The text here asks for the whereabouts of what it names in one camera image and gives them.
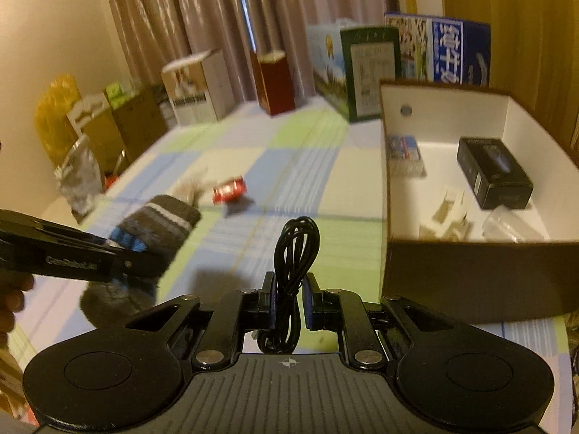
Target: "green box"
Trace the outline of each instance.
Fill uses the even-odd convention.
[[[380,116],[380,80],[402,72],[398,30],[389,26],[308,26],[316,91],[349,122]]]

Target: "human hand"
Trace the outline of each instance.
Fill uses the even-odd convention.
[[[0,269],[0,347],[8,342],[14,329],[14,313],[24,309],[23,291],[34,287],[34,277],[27,272]]]

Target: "satin curtain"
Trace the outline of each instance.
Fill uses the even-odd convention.
[[[381,24],[397,0],[110,0],[133,76],[160,80],[163,65],[210,48],[224,51],[239,101],[255,99],[250,51],[285,50],[296,97],[314,94],[306,25],[337,18]]]

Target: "checkered tablecloth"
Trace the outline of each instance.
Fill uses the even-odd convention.
[[[122,218],[188,175],[222,181],[241,175],[244,210],[201,200],[203,219],[160,281],[159,299],[186,293],[215,301],[224,292],[260,288],[291,217],[315,218],[321,249],[312,271],[320,288],[342,288],[365,301],[380,295],[383,134],[379,120],[348,124],[314,98],[270,118],[255,103],[217,124],[178,128],[149,149],[108,192],[84,227],[108,236]],[[78,308],[85,283],[39,277],[18,316],[10,346],[21,365],[35,353],[92,329]],[[542,427],[568,433],[571,374],[562,318],[486,325],[527,346],[551,366],[557,386]],[[337,350],[335,335],[302,331],[299,350]]]

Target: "silver plastic bag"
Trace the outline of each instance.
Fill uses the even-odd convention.
[[[85,217],[96,207],[102,194],[103,175],[86,135],[82,135],[72,146],[54,174],[60,193],[76,217]]]

